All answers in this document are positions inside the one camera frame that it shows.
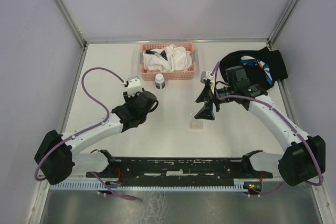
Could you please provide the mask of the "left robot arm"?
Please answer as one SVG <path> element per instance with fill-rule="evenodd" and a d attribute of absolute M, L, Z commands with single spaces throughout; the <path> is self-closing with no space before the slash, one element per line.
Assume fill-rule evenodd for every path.
<path fill-rule="evenodd" d="M 78 131 L 48 132 L 34 157 L 37 170 L 43 173 L 44 179 L 51 185 L 59 184 L 70 175 L 80 173 L 98 172 L 105 177 L 112 176 L 116 171 L 116 164 L 108 152 L 89 154 L 83 150 L 109 136 L 138 127 L 158 105 L 156 96 L 143 90 L 126 98 L 123 105 L 112 109 L 102 121 Z"/>

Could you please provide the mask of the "white cloth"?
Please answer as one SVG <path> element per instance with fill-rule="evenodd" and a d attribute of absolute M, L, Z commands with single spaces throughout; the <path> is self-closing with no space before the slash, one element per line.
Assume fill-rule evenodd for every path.
<path fill-rule="evenodd" d="M 154 72 L 187 71 L 193 63 L 191 52 L 174 44 L 145 50 L 142 57 L 144 69 Z"/>

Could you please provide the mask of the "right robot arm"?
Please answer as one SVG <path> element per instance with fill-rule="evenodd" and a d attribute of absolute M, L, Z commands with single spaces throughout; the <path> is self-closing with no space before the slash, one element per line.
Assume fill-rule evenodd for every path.
<path fill-rule="evenodd" d="M 254 177 L 260 172 L 278 174 L 290 186 L 303 182 L 321 186 L 326 170 L 325 141 L 320 136 L 310 136 L 275 106 L 267 91 L 259 84 L 251 84 L 242 66 L 226 70 L 228 83 L 221 89 L 216 87 L 219 67 L 204 71 L 200 82 L 204 84 L 196 99 L 203 107 L 194 118 L 214 120 L 214 112 L 223 103 L 236 102 L 254 115 L 272 133 L 283 149 L 283 154 L 253 151 L 244 156 L 241 172 Z"/>

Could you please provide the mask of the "black garment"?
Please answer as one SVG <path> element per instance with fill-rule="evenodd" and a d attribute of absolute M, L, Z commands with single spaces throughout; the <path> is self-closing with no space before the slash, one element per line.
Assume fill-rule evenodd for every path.
<path fill-rule="evenodd" d="M 226 69 L 243 66 L 251 84 L 259 84 L 265 90 L 272 88 L 276 81 L 288 78 L 286 65 L 279 50 L 239 50 L 229 53 L 219 64 L 222 78 L 227 82 Z"/>

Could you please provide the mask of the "white capped pill bottle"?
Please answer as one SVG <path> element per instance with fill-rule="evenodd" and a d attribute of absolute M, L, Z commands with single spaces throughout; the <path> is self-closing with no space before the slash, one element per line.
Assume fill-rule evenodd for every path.
<path fill-rule="evenodd" d="M 157 89 L 162 90 L 165 88 L 165 77 L 161 73 L 155 75 L 154 82 Z"/>

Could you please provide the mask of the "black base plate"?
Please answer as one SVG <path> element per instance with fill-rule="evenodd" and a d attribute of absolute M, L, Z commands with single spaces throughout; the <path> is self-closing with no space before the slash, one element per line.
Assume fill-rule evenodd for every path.
<path fill-rule="evenodd" d="M 232 186 L 235 179 L 271 179 L 242 158 L 116 157 L 97 174 L 100 178 L 121 179 L 122 186 L 210 187 Z"/>

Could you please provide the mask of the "pink plastic basket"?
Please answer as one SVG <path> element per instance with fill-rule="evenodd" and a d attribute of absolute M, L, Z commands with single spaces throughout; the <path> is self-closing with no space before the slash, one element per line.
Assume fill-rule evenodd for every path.
<path fill-rule="evenodd" d="M 140 58 L 140 74 L 145 81 L 153 81 L 159 73 L 165 80 L 191 80 L 196 71 L 191 42 L 143 44 Z"/>

